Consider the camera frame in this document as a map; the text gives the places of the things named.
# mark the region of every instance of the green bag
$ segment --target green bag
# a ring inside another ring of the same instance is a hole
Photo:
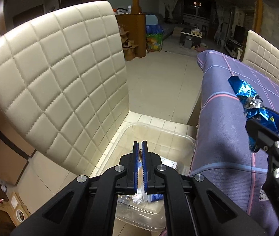
[[[146,34],[146,49],[159,52],[163,48],[163,34]]]

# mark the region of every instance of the table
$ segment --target table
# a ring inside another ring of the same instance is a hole
[[[196,32],[196,33],[191,33],[192,29],[189,28],[183,28],[180,32],[180,41],[179,43],[184,43],[184,40],[186,36],[192,37],[192,45],[193,46],[200,46],[200,43],[202,41],[202,32]]]
[[[265,106],[279,112],[279,86],[251,67],[222,53],[197,56],[204,72],[202,109],[190,176],[202,173],[270,235],[278,220],[268,200],[260,200],[267,173],[267,154],[249,150],[243,107],[227,79],[238,75],[249,82]]]

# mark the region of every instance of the tv stand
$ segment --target tv stand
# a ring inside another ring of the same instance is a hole
[[[228,38],[225,45],[225,50],[229,53],[229,55],[233,58],[237,58],[238,49],[243,49],[243,46],[238,43],[236,40]]]

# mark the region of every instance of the plastic container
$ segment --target plastic container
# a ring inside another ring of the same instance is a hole
[[[186,176],[189,174],[195,144],[193,138],[148,124],[133,123],[122,130],[97,176],[108,168],[118,165],[120,157],[132,151],[134,141],[141,143],[144,140],[147,141],[149,152],[178,162],[178,173]],[[142,176],[139,174],[139,186]],[[115,217],[150,231],[158,231],[166,226],[163,200],[135,204],[131,198],[119,196]]]

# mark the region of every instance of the purple tablecloth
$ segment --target purple tablecloth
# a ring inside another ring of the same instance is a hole
[[[249,82],[264,105],[279,112],[279,86],[251,67],[222,53],[197,56],[204,72],[202,109],[190,176],[202,173],[273,235],[278,220],[268,200],[260,200],[267,173],[267,154],[249,150],[242,104],[227,79]]]

